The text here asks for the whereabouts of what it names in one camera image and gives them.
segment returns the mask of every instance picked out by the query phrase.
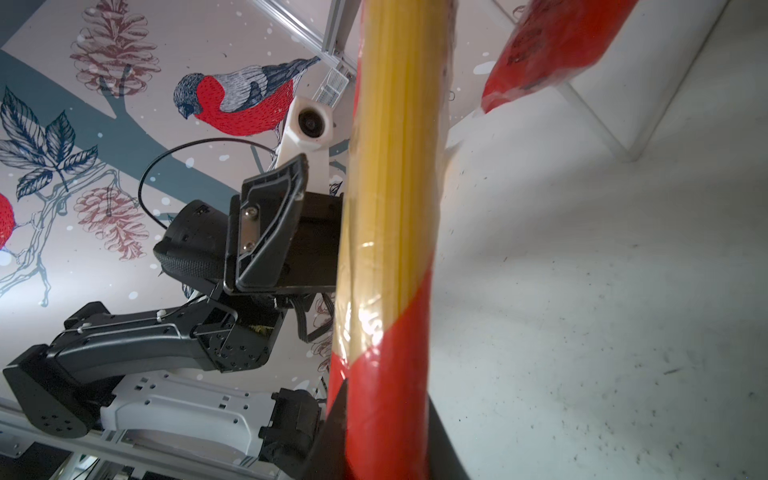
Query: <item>red package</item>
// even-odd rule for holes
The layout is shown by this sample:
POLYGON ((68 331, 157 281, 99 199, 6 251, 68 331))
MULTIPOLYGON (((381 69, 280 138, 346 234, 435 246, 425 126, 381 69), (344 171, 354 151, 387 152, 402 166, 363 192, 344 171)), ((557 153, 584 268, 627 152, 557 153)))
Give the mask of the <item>red package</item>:
POLYGON ((558 84, 603 56, 637 0, 531 0, 485 82, 486 113, 558 84))

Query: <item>tree branch illustration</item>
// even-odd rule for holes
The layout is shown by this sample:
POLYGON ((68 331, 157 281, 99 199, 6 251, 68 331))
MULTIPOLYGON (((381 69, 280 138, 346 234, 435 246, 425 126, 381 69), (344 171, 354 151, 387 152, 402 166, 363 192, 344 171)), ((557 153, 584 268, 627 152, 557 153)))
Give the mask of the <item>tree branch illustration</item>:
POLYGON ((90 170, 70 178, 68 183, 71 185, 69 190, 64 182, 53 186, 49 195, 38 195, 43 200, 43 207, 34 212, 29 222, 21 225, 32 225, 32 233, 29 247, 19 253, 10 252, 16 259, 18 267, 12 273, 0 278, 0 297, 3 297, 10 289, 20 283, 30 280, 36 275, 40 275, 41 281, 45 287, 41 306, 48 306, 48 294, 51 291, 51 284, 48 282, 48 271, 42 261, 42 254, 54 220, 57 216, 64 216, 67 212, 67 200, 77 192, 99 183, 102 179, 110 177, 110 185, 120 189, 120 173, 114 168, 108 168, 106 164, 97 164, 90 170))
MULTIPOLYGON (((104 96, 114 112, 113 118, 23 61, 0 51, 0 88, 6 86, 24 98, 40 118, 55 118, 66 111, 79 138, 98 138, 99 159, 133 178, 141 178, 150 161, 167 150, 152 138, 152 132, 147 132, 127 112, 125 96, 104 96)), ((153 169, 153 175, 157 178, 153 187, 186 204, 204 193, 206 202, 228 211, 230 198, 238 194, 226 184, 196 168, 187 168, 180 161, 160 162, 153 169)))

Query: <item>pine cone illustration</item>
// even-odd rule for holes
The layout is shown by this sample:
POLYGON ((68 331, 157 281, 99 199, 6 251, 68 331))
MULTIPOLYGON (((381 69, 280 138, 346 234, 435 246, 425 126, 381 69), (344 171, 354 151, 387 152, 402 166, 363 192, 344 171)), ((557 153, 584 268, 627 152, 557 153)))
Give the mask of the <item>pine cone illustration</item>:
POLYGON ((83 12, 90 28, 80 30, 72 44, 78 80, 91 90, 101 92, 100 79, 115 96, 133 95, 147 89, 151 72, 160 71, 152 51, 157 48, 142 42, 147 36, 143 15, 128 14, 125 0, 99 0, 83 12))
POLYGON ((122 253, 120 260, 146 255, 139 240, 149 238, 149 233, 144 224, 138 222, 144 214, 122 190, 114 187, 89 190, 78 198, 74 211, 78 212, 78 223, 83 225, 83 230, 105 240, 107 250, 122 253))

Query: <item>bird illustration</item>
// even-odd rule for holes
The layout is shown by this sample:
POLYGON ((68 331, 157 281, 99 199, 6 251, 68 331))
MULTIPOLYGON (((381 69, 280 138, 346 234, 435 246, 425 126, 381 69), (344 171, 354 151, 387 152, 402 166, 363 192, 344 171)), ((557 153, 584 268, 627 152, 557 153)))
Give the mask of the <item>bird illustration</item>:
POLYGON ((11 233, 16 227, 16 222, 13 220, 13 206, 11 202, 5 198, 5 195, 0 194, 0 249, 5 246, 5 242, 11 238, 11 233))
POLYGON ((174 103, 184 118, 194 115, 225 134, 274 130, 288 113, 301 75, 318 61, 299 58, 228 74, 188 74, 176 86, 174 103))

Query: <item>black cable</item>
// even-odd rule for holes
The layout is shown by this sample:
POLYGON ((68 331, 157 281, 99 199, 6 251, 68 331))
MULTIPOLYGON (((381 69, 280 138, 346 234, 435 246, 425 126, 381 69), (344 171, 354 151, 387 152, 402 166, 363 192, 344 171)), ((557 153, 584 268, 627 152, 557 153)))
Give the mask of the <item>black cable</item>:
POLYGON ((160 219, 158 219, 156 216, 154 216, 149 211, 147 206, 144 205, 144 201, 141 199, 141 189, 144 187, 144 182, 147 180, 147 175, 149 175, 149 171, 152 170, 152 167, 157 165, 157 163, 159 161, 163 160, 168 155, 175 154, 179 150, 182 150, 182 149, 187 148, 187 147, 194 147, 195 145, 200 145, 200 144, 209 144, 209 143, 214 142, 214 141, 233 141, 233 142, 237 142, 237 143, 241 143, 241 144, 248 144, 248 145, 250 145, 252 147, 263 148, 264 150, 270 152, 272 155, 275 155, 275 151, 274 150, 272 150, 271 148, 269 148, 269 147, 267 147, 265 145, 259 144, 259 143, 255 142, 255 141, 245 140, 244 138, 229 138, 229 137, 216 137, 216 138, 205 138, 203 140, 195 140, 195 141, 191 141, 191 142, 188 142, 186 144, 183 144, 183 145, 179 145, 178 147, 171 148, 170 150, 167 150, 164 153, 162 153, 160 156, 158 156, 157 158, 155 158, 154 160, 152 160, 150 162, 149 166, 147 167, 147 170, 145 170, 144 173, 141 175, 141 179, 139 180, 139 191, 137 193, 137 196, 138 196, 138 199, 139 199, 139 205, 141 205, 141 209, 149 216, 149 218, 151 218, 158 225, 163 227, 164 230, 167 230, 168 227, 166 227, 160 221, 160 219))
POLYGON ((177 309, 175 309, 175 310, 173 310, 171 312, 167 312, 161 318, 163 318, 163 319, 164 318, 168 318, 169 316, 174 315, 175 313, 179 313, 181 310, 187 308, 189 305, 192 305, 193 303, 197 302, 199 299, 201 299, 201 298, 203 298, 205 296, 206 295, 204 293, 201 293, 200 295, 194 297, 192 300, 189 300, 188 302, 186 302, 184 305, 178 307, 177 309))
POLYGON ((301 305, 301 299, 298 296, 291 296, 288 299, 291 302, 291 305, 293 305, 293 309, 296 311, 296 324, 298 327, 299 339, 304 343, 314 342, 322 335, 328 333, 333 326, 333 301, 331 300, 331 296, 327 293, 321 293, 321 295, 323 296, 323 302, 326 304, 330 318, 327 322, 317 327, 315 331, 310 334, 307 334, 306 332, 306 314, 304 313, 304 308, 301 305))
POLYGON ((78 476, 74 477, 72 480, 78 480, 78 478, 80 478, 80 477, 81 477, 81 476, 82 476, 84 473, 86 473, 86 472, 87 472, 88 474, 90 474, 91 472, 93 472, 93 469, 94 469, 94 467, 96 466, 96 464, 98 463, 98 461, 99 461, 99 459, 98 459, 98 458, 96 458, 96 459, 94 460, 94 462, 93 462, 93 463, 91 463, 91 466, 90 466, 90 467, 88 467, 88 468, 86 468, 85 470, 83 470, 82 472, 78 473, 78 476))

